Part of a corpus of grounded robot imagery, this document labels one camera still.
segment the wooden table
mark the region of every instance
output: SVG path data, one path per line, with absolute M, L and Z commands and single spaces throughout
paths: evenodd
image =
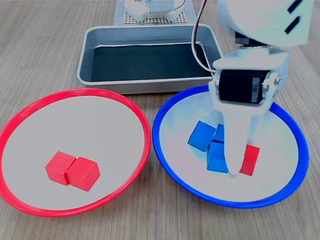
M 198 13 L 200 2 L 194 2 Z M 82 88 L 76 80 L 84 32 L 112 25 L 116 1 L 0 1 L 0 128 L 49 94 Z M 216 1 L 210 25 L 223 54 L 236 49 L 219 28 Z M 310 165 L 301 187 L 261 209 L 231 209 L 206 202 L 178 185 L 155 151 L 139 178 L 118 198 L 67 218 L 22 213 L 0 200 L 1 240 L 317 240 L 320 239 L 320 3 L 315 1 L 309 43 L 290 49 L 288 81 L 277 102 L 298 122 Z M 129 96 L 152 126 L 172 94 Z

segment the metal tray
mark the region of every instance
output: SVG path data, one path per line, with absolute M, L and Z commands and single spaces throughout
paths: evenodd
M 155 75 L 151 79 L 109 79 L 106 81 L 94 81 L 93 79 L 92 81 L 96 48 L 190 44 L 193 27 L 193 24 L 185 23 L 172 25 L 92 27 L 88 29 L 84 35 L 84 42 L 76 76 L 77 80 L 89 88 L 101 88 L 119 94 L 180 92 L 192 87 L 205 85 L 212 79 L 211 74 L 204 77 L 159 79 Z M 223 55 L 218 46 L 215 34 L 208 25 L 199 25 L 197 30 L 197 44 L 202 47 L 209 68 L 214 69 L 212 63 L 220 59 Z M 141 68 L 141 74 L 143 74 L 143 66 L 137 64 L 136 68 Z

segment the wire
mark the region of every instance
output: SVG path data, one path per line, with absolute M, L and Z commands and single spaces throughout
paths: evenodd
M 180 6 L 176 7 L 174 10 L 181 8 L 185 3 L 186 3 L 186 0 L 183 0 L 183 3 Z
M 191 40 L 191 48 L 192 48 L 192 53 L 193 56 L 195 58 L 195 60 L 197 61 L 197 63 L 206 71 L 210 72 L 210 73 L 216 73 L 215 70 L 212 70 L 210 68 L 207 68 L 205 65 L 203 65 L 203 63 L 200 61 L 198 55 L 197 55 L 197 51 L 196 51 L 196 39 L 197 39 L 197 30 L 198 30 L 198 26 L 199 26 L 199 21 L 200 21 L 200 17 L 204 11 L 205 5 L 207 3 L 207 0 L 203 0 L 202 1 L 202 5 L 200 7 L 200 11 L 198 13 L 198 17 L 196 18 L 193 30 L 192 30 L 192 40 Z

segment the white robot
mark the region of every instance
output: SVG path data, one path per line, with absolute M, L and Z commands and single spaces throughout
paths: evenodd
M 186 0 L 125 0 L 124 10 L 138 23 L 146 19 L 174 22 L 185 10 Z
M 282 48 L 308 42 L 312 0 L 219 0 L 219 25 L 242 46 L 205 67 L 195 50 L 203 0 L 192 32 L 197 62 L 214 73 L 209 82 L 213 108 L 223 115 L 224 154 L 230 174 L 239 173 L 252 128 L 259 135 L 265 113 L 282 90 L 289 54 Z

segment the blue rim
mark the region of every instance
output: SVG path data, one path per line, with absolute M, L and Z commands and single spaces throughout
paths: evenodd
M 160 138 L 159 138 L 159 131 L 160 126 L 162 123 L 163 118 L 167 114 L 167 112 L 174 106 L 177 102 L 181 101 L 184 98 L 187 98 L 191 95 L 208 92 L 209 87 L 208 85 L 203 86 L 197 86 L 190 89 L 187 89 L 185 91 L 182 91 L 176 95 L 174 95 L 171 99 L 169 99 L 163 107 L 159 110 L 158 114 L 155 117 L 154 124 L 153 124 L 153 130 L 152 130 L 152 138 L 153 138 L 153 146 L 155 153 L 157 154 L 157 157 L 159 158 L 160 163 L 162 164 L 163 168 L 166 170 L 166 172 L 183 188 L 188 190 L 189 192 L 193 193 L 194 195 L 208 201 L 214 204 L 218 204 L 225 207 L 230 208 L 240 208 L 240 209 L 253 209 L 253 208 L 261 208 L 270 206 L 273 204 L 276 204 L 287 197 L 289 197 L 291 194 L 293 194 L 302 184 L 304 181 L 307 172 L 308 172 L 308 166 L 309 166 L 309 150 L 308 150 L 308 144 L 304 137 L 303 132 L 301 131 L 300 127 L 296 123 L 296 121 L 278 104 L 273 103 L 270 111 L 274 114 L 276 114 L 279 118 L 281 118 L 291 129 L 293 132 L 297 145 L 298 145 L 298 165 L 296 168 L 296 171 L 293 175 L 293 178 L 291 181 L 279 192 L 276 194 L 269 196 L 267 198 L 258 200 L 258 201 L 251 201 L 251 202 L 232 202 L 232 201 L 226 201 L 221 200 L 218 198 L 211 197 L 209 195 L 206 195 L 193 187 L 186 184 L 180 177 L 176 175 L 176 173 L 171 169 L 169 164 L 167 163 L 165 156 L 162 152 L 161 146 L 160 146 Z

